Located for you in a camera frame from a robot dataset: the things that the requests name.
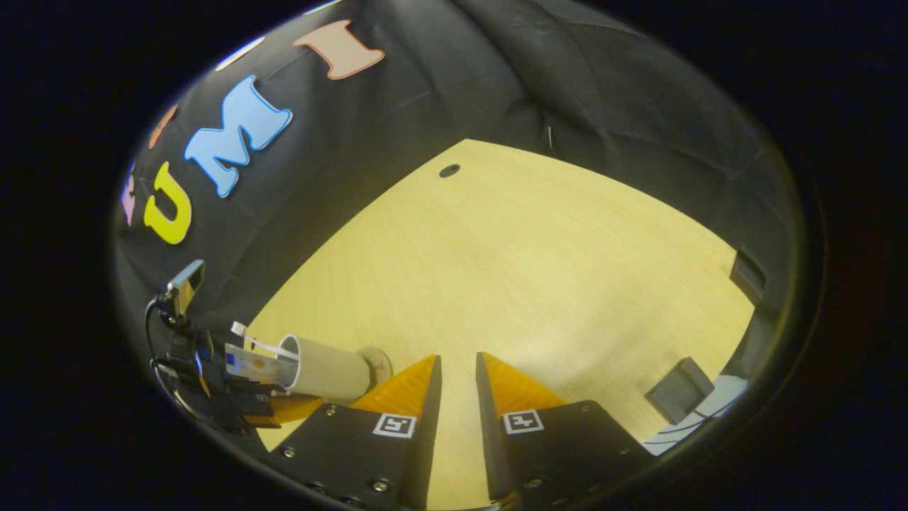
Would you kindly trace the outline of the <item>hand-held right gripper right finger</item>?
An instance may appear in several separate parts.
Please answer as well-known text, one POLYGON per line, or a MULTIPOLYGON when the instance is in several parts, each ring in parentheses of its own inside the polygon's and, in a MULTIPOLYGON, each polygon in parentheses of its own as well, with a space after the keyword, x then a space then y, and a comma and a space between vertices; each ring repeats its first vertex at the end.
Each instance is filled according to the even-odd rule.
POLYGON ((475 376, 487 489, 500 507, 592 507, 655 463, 593 400, 565 401, 488 352, 475 376))

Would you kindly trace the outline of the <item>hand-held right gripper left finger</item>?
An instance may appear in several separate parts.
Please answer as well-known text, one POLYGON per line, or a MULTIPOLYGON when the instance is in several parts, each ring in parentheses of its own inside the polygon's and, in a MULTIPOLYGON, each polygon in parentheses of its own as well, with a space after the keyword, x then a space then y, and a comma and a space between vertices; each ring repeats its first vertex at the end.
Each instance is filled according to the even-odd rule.
POLYGON ((350 405, 324 403, 270 465, 331 511, 427 511, 442 390, 431 355, 350 405))

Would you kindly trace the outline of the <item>white cup with wooden handle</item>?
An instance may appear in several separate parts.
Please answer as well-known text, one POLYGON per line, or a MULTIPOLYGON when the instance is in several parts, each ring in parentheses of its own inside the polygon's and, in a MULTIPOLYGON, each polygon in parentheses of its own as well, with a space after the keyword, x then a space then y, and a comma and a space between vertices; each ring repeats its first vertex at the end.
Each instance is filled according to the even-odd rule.
POLYGON ((278 345, 279 358, 292 362, 287 392, 330 399, 350 400, 372 387, 372 369, 366 359, 353 351, 321 345, 289 334, 278 345))

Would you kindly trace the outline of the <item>white toothpaste tube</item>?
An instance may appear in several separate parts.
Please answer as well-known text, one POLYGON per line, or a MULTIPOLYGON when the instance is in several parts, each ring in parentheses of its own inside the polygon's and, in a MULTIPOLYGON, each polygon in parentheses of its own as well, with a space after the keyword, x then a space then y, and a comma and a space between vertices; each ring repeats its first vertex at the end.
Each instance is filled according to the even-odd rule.
POLYGON ((234 345, 224 346, 224 358, 227 374, 283 388, 295 381, 299 367, 298 356, 264 356, 234 345))

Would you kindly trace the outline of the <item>white toothbrush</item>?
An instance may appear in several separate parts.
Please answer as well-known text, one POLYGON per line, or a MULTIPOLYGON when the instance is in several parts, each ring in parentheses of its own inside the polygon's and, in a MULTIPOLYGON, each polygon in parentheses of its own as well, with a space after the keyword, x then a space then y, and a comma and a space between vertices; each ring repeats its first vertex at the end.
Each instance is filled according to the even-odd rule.
POLYGON ((247 326, 245 324, 241 324, 240 322, 233 322, 233 324, 231 325, 231 332, 233 332, 234 334, 237 334, 237 336, 241 337, 244 341, 250 343, 250 345, 252 345, 252 349, 256 349, 256 347, 260 347, 261 349, 263 349, 265 351, 269 351, 270 353, 275 353, 275 355, 278 355, 278 356, 289 357, 289 359, 292 359, 292 360, 299 359, 298 353, 291 352, 287 349, 284 349, 283 347, 266 345, 266 344, 260 342, 259 340, 253 339, 252 337, 248 336, 246 334, 247 326))

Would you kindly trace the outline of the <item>round wooden coaster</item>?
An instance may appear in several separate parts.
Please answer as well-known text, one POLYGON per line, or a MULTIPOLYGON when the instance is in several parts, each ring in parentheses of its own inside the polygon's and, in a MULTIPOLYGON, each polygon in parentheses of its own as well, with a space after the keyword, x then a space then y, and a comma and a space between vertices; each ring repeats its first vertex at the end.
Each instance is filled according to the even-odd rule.
POLYGON ((376 346, 366 346, 357 351, 369 369, 370 384, 367 391, 387 382, 394 375, 394 368, 389 356, 376 346))

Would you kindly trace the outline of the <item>light wooden desktop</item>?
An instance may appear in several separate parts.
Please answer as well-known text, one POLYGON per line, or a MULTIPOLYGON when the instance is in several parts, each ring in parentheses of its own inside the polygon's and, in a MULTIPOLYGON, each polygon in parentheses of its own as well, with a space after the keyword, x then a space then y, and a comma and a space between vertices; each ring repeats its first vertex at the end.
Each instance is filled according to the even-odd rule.
POLYGON ((248 334, 374 346, 396 372, 440 357, 428 508, 486 507, 477 354, 597 403, 644 450, 669 427, 646 395, 687 358, 714 380, 745 336, 755 305, 731 279, 736 256, 616 179, 464 140, 344 224, 248 334))

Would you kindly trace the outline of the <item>dark grey box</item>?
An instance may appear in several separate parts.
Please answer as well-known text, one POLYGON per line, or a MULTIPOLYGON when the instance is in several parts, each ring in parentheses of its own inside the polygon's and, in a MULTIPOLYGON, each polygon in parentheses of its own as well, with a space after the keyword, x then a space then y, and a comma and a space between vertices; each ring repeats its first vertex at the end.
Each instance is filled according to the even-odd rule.
POLYGON ((685 357, 676 363, 644 397, 672 426, 677 426, 716 389, 713 380, 694 362, 685 357))
POLYGON ((745 252, 736 253, 729 273, 729 280, 747 297, 754 307, 763 303, 766 277, 756 262, 745 252))

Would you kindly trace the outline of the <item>black backdrop cloth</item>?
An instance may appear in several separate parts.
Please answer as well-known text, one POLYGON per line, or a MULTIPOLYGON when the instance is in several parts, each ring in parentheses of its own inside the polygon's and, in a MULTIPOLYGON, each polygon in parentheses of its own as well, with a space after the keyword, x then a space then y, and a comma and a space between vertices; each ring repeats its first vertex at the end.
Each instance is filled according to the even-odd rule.
POLYGON ((155 397, 145 307, 204 260, 192 322, 275 353, 247 326, 334 233, 464 140, 616 179, 686 214, 766 277, 714 392, 668 430, 761 410, 803 287, 804 208, 776 145, 658 40, 573 0, 337 0, 246 43, 163 104, 133 156, 113 230, 113 284, 155 397))

